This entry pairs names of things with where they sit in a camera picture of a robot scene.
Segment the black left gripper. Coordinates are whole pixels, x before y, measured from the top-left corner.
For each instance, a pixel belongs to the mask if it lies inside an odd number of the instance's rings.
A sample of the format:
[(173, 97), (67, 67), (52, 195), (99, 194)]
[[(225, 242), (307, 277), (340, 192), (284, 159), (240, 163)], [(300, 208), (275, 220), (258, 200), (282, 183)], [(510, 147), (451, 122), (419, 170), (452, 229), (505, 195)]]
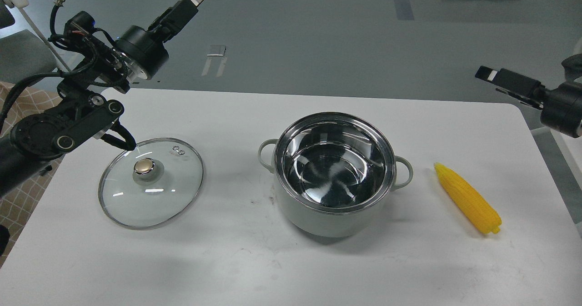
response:
[(129, 60), (133, 73), (151, 80), (169, 59), (164, 44), (180, 33), (204, 0), (179, 0), (166, 9), (148, 29), (131, 25), (115, 41), (115, 49)]

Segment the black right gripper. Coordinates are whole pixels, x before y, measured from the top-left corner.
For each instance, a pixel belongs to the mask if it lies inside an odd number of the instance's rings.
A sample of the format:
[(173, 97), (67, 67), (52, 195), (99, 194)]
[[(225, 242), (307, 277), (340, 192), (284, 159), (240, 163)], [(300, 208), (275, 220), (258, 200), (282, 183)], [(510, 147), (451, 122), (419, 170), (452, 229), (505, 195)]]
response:
[(541, 124), (572, 138), (582, 134), (582, 85), (567, 81), (546, 90), (540, 81), (501, 68), (480, 66), (475, 78), (495, 85), (496, 91), (541, 111)]

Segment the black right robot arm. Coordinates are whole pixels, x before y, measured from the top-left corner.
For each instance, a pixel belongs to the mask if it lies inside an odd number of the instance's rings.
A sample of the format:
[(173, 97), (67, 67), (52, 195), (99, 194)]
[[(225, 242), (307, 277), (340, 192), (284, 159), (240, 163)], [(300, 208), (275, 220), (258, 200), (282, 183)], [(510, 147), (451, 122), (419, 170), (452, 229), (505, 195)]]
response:
[(496, 91), (513, 97), (520, 103), (541, 111), (542, 125), (572, 138), (582, 134), (582, 56), (572, 55), (563, 60), (565, 82), (547, 89), (540, 81), (501, 68), (493, 70), (480, 66), (475, 78), (496, 86)]

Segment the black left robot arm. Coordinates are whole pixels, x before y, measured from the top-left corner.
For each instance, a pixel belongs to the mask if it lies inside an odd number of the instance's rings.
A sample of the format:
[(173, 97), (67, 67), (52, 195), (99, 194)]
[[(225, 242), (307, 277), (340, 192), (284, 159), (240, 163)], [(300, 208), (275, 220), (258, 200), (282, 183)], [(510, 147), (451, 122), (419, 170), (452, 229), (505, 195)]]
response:
[(92, 137), (122, 150), (134, 150), (135, 139), (119, 121), (125, 111), (122, 103), (105, 99), (90, 87), (114, 88), (127, 93), (135, 78), (151, 80), (169, 59), (165, 43), (184, 29), (205, 0), (179, 0), (148, 28), (132, 25), (117, 39), (104, 32), (108, 44), (94, 36), (100, 28), (85, 11), (70, 18), (63, 33), (56, 32), (56, 14), (65, 1), (54, 1), (48, 43), (84, 58), (73, 70), (54, 70), (23, 78), (8, 92), (1, 109), (1, 122), (5, 122), (17, 98), (31, 84), (49, 77), (61, 79), (57, 86), (61, 97), (58, 105), (24, 117), (2, 136), (2, 197), (29, 178), (50, 172), (52, 161)]

